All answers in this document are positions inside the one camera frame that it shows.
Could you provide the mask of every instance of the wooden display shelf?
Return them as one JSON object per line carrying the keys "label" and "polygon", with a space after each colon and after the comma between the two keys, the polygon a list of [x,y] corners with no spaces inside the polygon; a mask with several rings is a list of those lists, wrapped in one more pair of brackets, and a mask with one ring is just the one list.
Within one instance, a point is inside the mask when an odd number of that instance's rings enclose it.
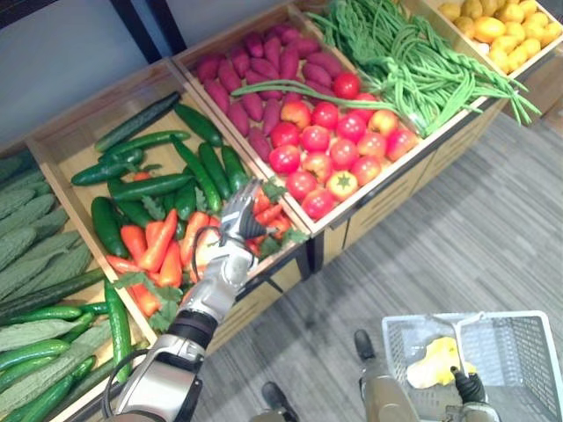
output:
{"label": "wooden display shelf", "polygon": [[[95,197],[108,196],[106,184],[73,186],[70,183],[70,178],[76,172],[97,162],[99,153],[94,150],[93,144],[100,136],[139,112],[148,104],[173,91],[182,94],[181,103],[209,115],[219,130],[222,131],[223,141],[233,146],[247,170],[257,177],[262,177],[246,151],[240,148],[237,143],[231,141],[229,132],[225,130],[221,122],[210,113],[205,105],[194,102],[193,88],[186,83],[184,77],[168,60],[155,63],[117,83],[94,98],[50,121],[26,138],[30,150],[40,163],[40,167],[57,197],[67,210],[70,219],[76,224],[94,258],[103,268],[109,280],[116,280],[117,275],[106,261],[105,249],[92,227],[90,211],[91,201]],[[166,129],[188,130],[191,137],[185,140],[185,144],[192,150],[196,150],[201,142],[201,139],[193,134],[174,112],[166,114],[162,119],[144,129],[139,135]],[[186,165],[171,144],[147,150],[145,163],[161,164],[163,167],[157,170],[158,174],[181,172]],[[281,204],[294,225],[301,231],[306,232],[306,228],[303,227],[298,218],[295,218],[289,205],[283,201]],[[278,260],[288,256],[297,247],[297,244],[287,244],[280,252],[262,260],[256,269],[249,274],[249,280],[260,275]],[[143,335],[151,343],[154,342],[157,338],[156,333],[151,329],[147,319],[137,308],[126,289],[120,289],[119,293],[132,317],[141,328]],[[239,306],[244,307],[245,301],[243,300]]]}

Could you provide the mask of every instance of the black cable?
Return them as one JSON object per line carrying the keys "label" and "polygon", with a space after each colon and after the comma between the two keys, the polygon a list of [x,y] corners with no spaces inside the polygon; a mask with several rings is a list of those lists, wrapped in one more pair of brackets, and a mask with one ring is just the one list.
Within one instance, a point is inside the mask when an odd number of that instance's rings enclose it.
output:
{"label": "black cable", "polygon": [[109,419],[113,416],[112,405],[110,404],[110,391],[112,389],[113,379],[131,360],[138,358],[139,356],[143,356],[148,352],[149,349],[135,350],[120,360],[120,362],[115,366],[112,373],[109,375],[106,388],[104,389],[104,393],[102,395],[102,414],[104,415],[104,418]]}

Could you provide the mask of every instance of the green leaf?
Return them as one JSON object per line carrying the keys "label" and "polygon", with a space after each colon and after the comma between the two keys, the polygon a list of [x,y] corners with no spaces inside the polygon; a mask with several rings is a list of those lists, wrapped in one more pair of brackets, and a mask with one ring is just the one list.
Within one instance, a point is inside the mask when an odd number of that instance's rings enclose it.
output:
{"label": "green leaf", "polygon": [[262,191],[271,202],[278,202],[288,190],[284,186],[278,186],[275,183],[275,178],[269,178],[267,182],[262,185]]}
{"label": "green leaf", "polygon": [[144,208],[149,212],[149,215],[154,220],[163,220],[166,217],[166,211],[162,205],[157,204],[150,196],[143,196],[141,198]]}

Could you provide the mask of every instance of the yellow potato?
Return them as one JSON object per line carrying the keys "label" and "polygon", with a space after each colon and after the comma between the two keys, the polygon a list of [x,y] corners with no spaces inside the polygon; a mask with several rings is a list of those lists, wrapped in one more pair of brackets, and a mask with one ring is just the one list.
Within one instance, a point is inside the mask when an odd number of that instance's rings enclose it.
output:
{"label": "yellow potato", "polygon": [[471,19],[483,16],[483,5],[479,0],[465,0],[461,5],[461,16]]}
{"label": "yellow potato", "polygon": [[518,40],[511,35],[503,35],[491,44],[491,50],[502,50],[506,54],[512,52],[518,45]]}
{"label": "yellow potato", "polygon": [[561,25],[557,22],[547,24],[544,31],[544,36],[539,40],[542,48],[555,41],[561,35]]}
{"label": "yellow potato", "polygon": [[518,24],[517,22],[507,22],[505,26],[507,27],[505,35],[515,37],[518,40],[518,44],[526,39],[526,32],[524,31],[524,28],[522,28],[521,24]]}
{"label": "yellow potato", "polygon": [[537,10],[536,0],[523,0],[523,2],[521,2],[519,5],[524,11],[524,16],[526,18],[535,13]]}
{"label": "yellow potato", "polygon": [[451,22],[461,16],[461,7],[455,3],[442,3],[438,10]]}
{"label": "yellow potato", "polygon": [[518,4],[505,4],[494,16],[504,23],[517,22],[520,24],[524,20],[524,11]]}
{"label": "yellow potato", "polygon": [[462,32],[470,40],[473,39],[475,36],[475,25],[473,24],[473,20],[471,18],[467,18],[466,16],[462,16],[454,20],[454,25],[457,26],[457,29]]}

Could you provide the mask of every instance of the purple sweet potato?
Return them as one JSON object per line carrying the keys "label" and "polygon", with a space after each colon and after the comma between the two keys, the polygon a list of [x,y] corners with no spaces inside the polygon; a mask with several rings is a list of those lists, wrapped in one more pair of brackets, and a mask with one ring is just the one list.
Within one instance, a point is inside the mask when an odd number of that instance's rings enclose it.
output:
{"label": "purple sweet potato", "polygon": [[252,32],[245,36],[244,39],[246,49],[252,57],[264,57],[264,46],[262,45],[262,37],[259,33]]}
{"label": "purple sweet potato", "polygon": [[253,57],[250,59],[250,67],[255,72],[260,73],[268,79],[279,79],[280,74],[275,69],[274,65],[266,59],[257,59]]}
{"label": "purple sweet potato", "polygon": [[286,47],[280,54],[281,79],[293,79],[299,69],[299,53],[295,48]]}
{"label": "purple sweet potato", "polygon": [[240,101],[235,101],[230,105],[227,117],[242,136],[248,136],[250,122],[248,121],[248,114],[246,114],[245,108]]}
{"label": "purple sweet potato", "polygon": [[305,63],[305,65],[301,68],[301,71],[303,72],[305,79],[309,79],[317,84],[327,87],[330,87],[333,84],[333,79],[328,72],[317,64]]}
{"label": "purple sweet potato", "polygon": [[221,59],[223,59],[222,55],[206,55],[200,59],[195,72],[202,84],[208,79],[213,80],[217,77]]}
{"label": "purple sweet potato", "polygon": [[238,77],[237,72],[235,72],[228,60],[221,60],[218,73],[219,80],[228,93],[231,93],[242,86],[240,77]]}
{"label": "purple sweet potato", "polygon": [[254,148],[258,156],[267,163],[267,158],[272,151],[272,146],[270,142],[267,141],[262,131],[257,127],[252,127],[248,133],[248,142]]}
{"label": "purple sweet potato", "polygon": [[276,71],[280,70],[280,52],[282,42],[277,36],[270,38],[264,43],[264,56],[274,65]]}
{"label": "purple sweet potato", "polygon": [[282,106],[275,99],[269,99],[264,107],[264,120],[262,121],[262,132],[265,136],[270,135],[272,129],[280,122],[280,111]]}
{"label": "purple sweet potato", "polygon": [[230,50],[230,59],[232,66],[241,78],[245,77],[246,71],[250,68],[250,57],[246,50],[239,45],[236,45]]}
{"label": "purple sweet potato", "polygon": [[223,113],[227,113],[229,110],[229,93],[225,90],[225,87],[221,85],[219,81],[212,81],[207,79],[203,83],[203,87],[205,91],[209,94],[209,96],[216,102]]}
{"label": "purple sweet potato", "polygon": [[256,92],[249,92],[248,94],[243,95],[242,102],[243,107],[252,120],[262,121],[264,108],[262,107],[262,100]]}
{"label": "purple sweet potato", "polygon": [[307,62],[322,67],[331,77],[337,77],[342,73],[342,65],[336,57],[329,53],[312,53],[307,56]]}

